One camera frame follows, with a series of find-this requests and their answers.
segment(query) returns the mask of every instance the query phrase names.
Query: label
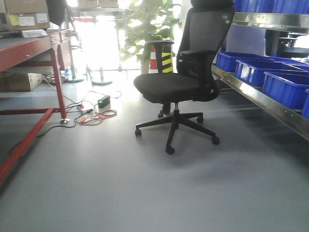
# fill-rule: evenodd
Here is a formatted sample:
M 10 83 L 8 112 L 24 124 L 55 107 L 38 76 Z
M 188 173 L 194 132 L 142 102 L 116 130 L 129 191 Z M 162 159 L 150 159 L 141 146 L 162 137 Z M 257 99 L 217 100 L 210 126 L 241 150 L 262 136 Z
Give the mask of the label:
M 25 26 L 35 26 L 34 17 L 18 17 L 19 25 L 22 27 Z
M 10 21 L 11 21 L 11 25 L 12 25 L 12 26 L 17 26 L 17 25 L 19 25 L 18 15 L 9 14 L 9 18 L 10 18 Z
M 47 13 L 37 13 L 38 23 L 48 23 Z

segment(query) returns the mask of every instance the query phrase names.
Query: power adapter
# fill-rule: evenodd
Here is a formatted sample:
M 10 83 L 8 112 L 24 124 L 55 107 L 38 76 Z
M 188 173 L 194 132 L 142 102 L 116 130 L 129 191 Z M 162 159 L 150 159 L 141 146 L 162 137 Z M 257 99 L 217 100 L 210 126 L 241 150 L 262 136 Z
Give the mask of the power adapter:
M 109 95 L 106 95 L 103 98 L 101 98 L 100 100 L 98 100 L 98 107 L 101 109 L 101 108 L 104 108 L 105 106 L 107 106 L 110 103 L 111 103 L 111 97 Z

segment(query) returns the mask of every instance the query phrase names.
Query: storage bin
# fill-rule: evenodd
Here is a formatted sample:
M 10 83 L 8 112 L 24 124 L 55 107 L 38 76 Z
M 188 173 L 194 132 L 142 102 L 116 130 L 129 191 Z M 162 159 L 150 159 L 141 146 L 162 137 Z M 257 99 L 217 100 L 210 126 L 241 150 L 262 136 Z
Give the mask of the storage bin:
M 216 66 L 226 72 L 234 73 L 236 70 L 237 59 L 271 60 L 269 57 L 250 53 L 218 52 Z
M 301 115 L 309 119 L 309 89 L 306 90 L 306 93 L 307 93 L 307 97 L 306 97 L 304 109 L 301 112 Z
M 283 58 L 283 57 L 269 57 L 270 59 L 282 63 L 287 63 L 287 64 L 302 64 L 302 65 L 309 65 L 307 63 L 295 60 L 295 59 L 290 59 L 290 58 Z
M 235 77 L 254 87 L 263 87 L 265 80 L 264 72 L 306 73 L 306 71 L 299 68 L 275 61 L 236 60 L 236 62 Z
M 271 13 L 275 0 L 243 0 L 242 12 Z
M 266 72 L 262 92 L 291 109 L 303 109 L 309 88 L 308 72 L 302 75 Z
M 234 7 L 236 12 L 241 12 L 242 2 L 243 0 L 233 0 Z
M 308 0 L 276 0 L 273 13 L 306 14 L 308 10 Z
M 307 65 L 306 64 L 289 64 L 289 65 L 309 72 L 309 64 Z

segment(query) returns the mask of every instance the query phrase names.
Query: red workbench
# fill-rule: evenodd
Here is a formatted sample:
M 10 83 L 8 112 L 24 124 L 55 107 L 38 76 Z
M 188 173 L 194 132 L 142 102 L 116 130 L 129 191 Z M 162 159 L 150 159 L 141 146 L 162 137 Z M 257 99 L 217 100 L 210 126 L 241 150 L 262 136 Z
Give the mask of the red workbench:
M 9 175 L 10 171 L 16 165 L 20 157 L 26 152 L 36 135 L 40 132 L 53 113 L 61 114 L 61 124 L 68 122 L 59 73 L 59 70 L 64 70 L 64 66 L 67 66 L 68 63 L 66 59 L 68 56 L 67 53 L 69 52 L 68 41 L 70 37 L 68 33 L 69 32 L 66 30 L 53 30 L 49 31 L 48 35 L 45 37 L 0 39 L 0 72 L 14 66 L 52 66 L 59 102 L 59 107 L 57 108 L 13 109 L 0 111 L 0 115 L 43 114 L 41 119 L 35 124 L 24 140 L 0 166 L 0 184 Z M 43 52 L 50 53 L 51 61 L 27 61 Z

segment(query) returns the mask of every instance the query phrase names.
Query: mesh chair backrest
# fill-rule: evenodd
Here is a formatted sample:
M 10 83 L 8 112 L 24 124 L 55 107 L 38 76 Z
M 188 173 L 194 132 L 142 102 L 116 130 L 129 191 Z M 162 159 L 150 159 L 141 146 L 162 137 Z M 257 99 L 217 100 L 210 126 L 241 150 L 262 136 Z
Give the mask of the mesh chair backrest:
M 182 67 L 182 63 L 179 62 L 182 59 L 180 56 L 182 51 L 219 50 L 230 28 L 234 11 L 234 7 L 229 4 L 227 6 L 223 4 L 219 7 L 216 5 L 214 7 L 212 5 L 193 7 L 189 10 L 177 54 L 177 70 L 179 73 L 188 72 L 186 70 L 188 67 Z

